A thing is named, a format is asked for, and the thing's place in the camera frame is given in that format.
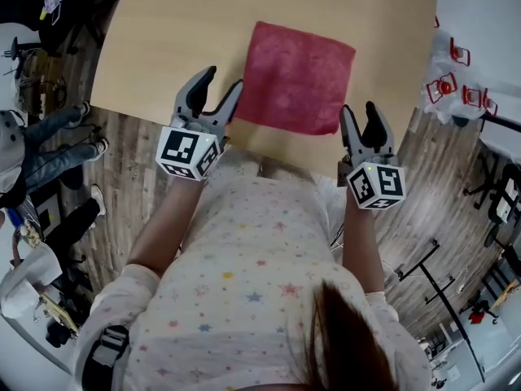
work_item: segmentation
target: black chair leg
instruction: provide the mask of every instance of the black chair leg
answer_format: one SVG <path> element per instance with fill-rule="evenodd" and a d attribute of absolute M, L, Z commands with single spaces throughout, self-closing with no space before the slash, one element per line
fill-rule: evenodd
<path fill-rule="evenodd" d="M 75 55 L 78 53 L 78 48 L 75 44 L 76 44 L 76 40 L 78 39 L 78 35 L 80 34 L 82 29 L 83 29 L 83 23 L 78 23 L 74 26 L 74 29 L 72 30 L 72 34 L 71 34 L 71 40 L 68 42 L 68 48 L 67 48 L 68 54 Z"/>
<path fill-rule="evenodd" d="M 477 210 L 481 209 L 481 206 L 487 198 L 488 193 L 490 192 L 490 190 L 494 188 L 494 178 L 496 177 L 497 162 L 499 161 L 499 156 L 493 153 L 494 163 L 492 169 L 490 170 L 488 170 L 487 159 L 483 155 L 479 154 L 478 159 L 481 161 L 481 166 L 485 174 L 485 181 L 483 184 L 481 184 L 474 190 L 469 190 L 468 188 L 463 190 L 463 195 L 465 196 L 473 196 L 474 194 L 482 193 L 479 201 L 474 203 L 474 208 Z"/>

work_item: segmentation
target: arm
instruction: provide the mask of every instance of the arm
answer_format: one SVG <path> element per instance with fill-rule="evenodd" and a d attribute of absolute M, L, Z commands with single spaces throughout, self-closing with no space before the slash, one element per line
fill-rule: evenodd
<path fill-rule="evenodd" d="M 20 232 L 18 229 L 15 229 L 15 233 L 13 233 L 13 260 L 11 263 L 16 268 L 19 264 L 22 263 L 20 259 L 20 253 L 18 252 L 18 243 L 20 242 Z"/>
<path fill-rule="evenodd" d="M 145 266 L 159 277 L 163 275 L 185 237 L 203 184 L 184 178 L 173 180 L 170 192 L 136 239 L 127 264 Z"/>
<path fill-rule="evenodd" d="M 374 233 L 374 216 L 362 210 L 348 189 L 344 217 L 342 265 L 360 282 L 366 294 L 383 291 L 383 268 Z"/>

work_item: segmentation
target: red towel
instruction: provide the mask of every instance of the red towel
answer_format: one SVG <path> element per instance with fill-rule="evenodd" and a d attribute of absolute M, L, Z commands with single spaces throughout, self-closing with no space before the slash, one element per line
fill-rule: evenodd
<path fill-rule="evenodd" d="M 258 22 L 236 117 L 300 134 L 336 133 L 354 56 L 344 43 Z"/>

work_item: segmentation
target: white shoe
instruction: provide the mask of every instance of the white shoe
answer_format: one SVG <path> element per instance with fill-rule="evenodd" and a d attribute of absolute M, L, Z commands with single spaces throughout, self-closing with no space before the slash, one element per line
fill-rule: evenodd
<path fill-rule="evenodd" d="M 79 106 L 76 106 L 76 108 L 80 109 L 81 117 L 77 121 L 69 121 L 69 123 L 67 125 L 67 129 L 75 129 L 75 128 L 77 128 L 83 122 L 85 117 L 88 116 L 89 113 L 90 113 L 90 103 L 88 101 L 84 101 Z"/>
<path fill-rule="evenodd" d="M 99 213 L 98 215 L 99 216 L 104 216 L 105 214 L 107 214 L 107 208 L 105 207 L 105 201 L 103 199 L 103 193 L 101 192 L 101 190 L 99 189 L 99 187 L 94 184 L 91 188 L 90 188 L 90 197 L 96 201 L 96 203 L 98 203 L 98 206 L 99 206 Z"/>
<path fill-rule="evenodd" d="M 88 160 L 89 162 L 93 162 L 101 158 L 103 154 L 107 151 L 107 149 L 110 147 L 110 144 L 108 143 L 108 140 L 106 138 L 100 139 L 98 142 L 93 143 L 93 145 L 96 147 L 96 149 L 98 149 L 98 154 L 94 158 Z"/>

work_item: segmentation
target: black and white marker cube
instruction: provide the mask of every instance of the black and white marker cube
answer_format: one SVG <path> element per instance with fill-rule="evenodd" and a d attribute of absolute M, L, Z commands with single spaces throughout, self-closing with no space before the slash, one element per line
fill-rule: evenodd
<path fill-rule="evenodd" d="M 217 136 L 165 126 L 155 161 L 169 174 L 200 181 L 220 154 Z"/>
<path fill-rule="evenodd" d="M 348 181 L 360 209 L 388 209 L 405 200 L 403 168 L 363 162 Z"/>

